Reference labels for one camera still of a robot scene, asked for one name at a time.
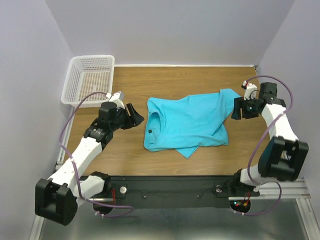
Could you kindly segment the turquoise t shirt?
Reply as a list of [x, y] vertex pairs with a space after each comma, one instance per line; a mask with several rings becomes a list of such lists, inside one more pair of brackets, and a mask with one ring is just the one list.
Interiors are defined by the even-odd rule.
[[227, 146], [224, 121], [238, 97], [226, 88], [178, 100], [149, 98], [144, 148], [150, 152], [174, 149], [188, 159], [199, 147]]

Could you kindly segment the white perforated plastic basket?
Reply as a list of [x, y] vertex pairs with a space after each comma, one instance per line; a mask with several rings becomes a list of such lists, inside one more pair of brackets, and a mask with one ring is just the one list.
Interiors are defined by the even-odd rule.
[[82, 108], [96, 108], [112, 92], [115, 58], [113, 55], [82, 55], [73, 57], [68, 66], [60, 100], [76, 107], [87, 95]]

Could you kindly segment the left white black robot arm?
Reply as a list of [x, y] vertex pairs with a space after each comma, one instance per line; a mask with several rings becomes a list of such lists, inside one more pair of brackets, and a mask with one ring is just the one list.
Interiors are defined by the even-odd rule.
[[66, 226], [84, 202], [90, 202], [96, 194], [108, 196], [112, 186], [108, 174], [94, 172], [84, 181], [80, 176], [113, 139], [116, 130], [137, 127], [143, 121], [144, 117], [130, 103], [120, 106], [103, 102], [75, 151], [48, 179], [41, 178], [35, 185], [35, 214]]

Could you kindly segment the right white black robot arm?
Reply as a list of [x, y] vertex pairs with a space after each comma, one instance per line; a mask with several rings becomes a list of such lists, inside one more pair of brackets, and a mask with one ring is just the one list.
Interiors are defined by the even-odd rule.
[[263, 82], [257, 87], [244, 81], [242, 88], [244, 95], [235, 98], [232, 119], [262, 116], [270, 140], [256, 165], [249, 165], [233, 175], [230, 191], [242, 195], [266, 183], [294, 182], [301, 172], [309, 146], [293, 132], [286, 116], [289, 107], [278, 98], [277, 84]]

